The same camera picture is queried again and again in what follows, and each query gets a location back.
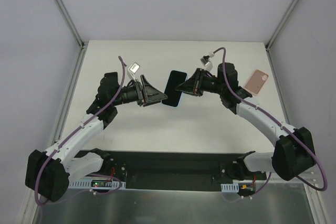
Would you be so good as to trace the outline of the black screen smartphone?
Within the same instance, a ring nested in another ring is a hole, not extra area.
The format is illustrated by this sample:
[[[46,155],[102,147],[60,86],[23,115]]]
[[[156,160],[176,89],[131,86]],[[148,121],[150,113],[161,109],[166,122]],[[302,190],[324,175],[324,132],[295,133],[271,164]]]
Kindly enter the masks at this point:
[[[167,97],[174,97],[181,95],[182,93],[179,91],[175,91],[175,87],[187,79],[187,73],[181,72],[177,70],[172,70],[167,80],[167,84],[164,90],[164,93]]]
[[[109,72],[104,74],[104,79],[106,81],[112,82],[112,83],[119,83],[118,82],[118,73],[117,72]]]

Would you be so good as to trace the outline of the light blue phone case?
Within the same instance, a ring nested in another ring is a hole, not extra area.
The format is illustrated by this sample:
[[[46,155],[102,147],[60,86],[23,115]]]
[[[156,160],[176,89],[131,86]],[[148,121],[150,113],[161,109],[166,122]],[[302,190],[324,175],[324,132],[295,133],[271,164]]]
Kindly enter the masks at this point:
[[[167,99],[163,100],[161,103],[171,108],[178,108],[181,104],[182,97],[183,97],[182,95],[168,97]]]

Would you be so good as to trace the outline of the pink phone case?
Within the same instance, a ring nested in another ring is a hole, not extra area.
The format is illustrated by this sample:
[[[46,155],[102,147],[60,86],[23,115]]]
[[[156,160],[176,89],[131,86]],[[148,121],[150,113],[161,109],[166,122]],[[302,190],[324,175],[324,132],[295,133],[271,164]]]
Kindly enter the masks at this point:
[[[252,95],[258,95],[269,75],[261,70],[255,70],[244,85],[244,89]]]

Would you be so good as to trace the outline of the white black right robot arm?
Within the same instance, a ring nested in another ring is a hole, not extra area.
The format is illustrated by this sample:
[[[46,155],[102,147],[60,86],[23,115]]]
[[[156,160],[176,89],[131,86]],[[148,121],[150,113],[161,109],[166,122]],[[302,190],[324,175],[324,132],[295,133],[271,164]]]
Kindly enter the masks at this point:
[[[256,172],[271,172],[289,181],[316,164],[310,131],[281,123],[258,106],[253,95],[238,84],[238,73],[232,63],[219,64],[217,76],[198,68],[176,90],[195,97],[204,92],[218,94],[225,108],[251,123],[274,146],[270,153],[250,151],[238,157],[226,168],[229,177],[242,180]]]

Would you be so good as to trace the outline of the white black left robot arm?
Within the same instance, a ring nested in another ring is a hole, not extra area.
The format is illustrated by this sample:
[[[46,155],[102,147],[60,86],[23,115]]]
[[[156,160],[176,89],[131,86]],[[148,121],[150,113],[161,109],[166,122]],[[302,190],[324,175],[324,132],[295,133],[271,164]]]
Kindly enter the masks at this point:
[[[103,150],[95,148],[81,158],[75,156],[114,120],[117,106],[136,102],[145,107],[165,99],[167,95],[149,84],[144,75],[124,86],[118,82],[117,72],[106,73],[93,103],[74,131],[43,152],[34,150],[29,155],[25,185],[34,190],[37,203],[42,204],[39,196],[58,201],[71,183],[89,174],[108,178],[115,175],[115,163]]]

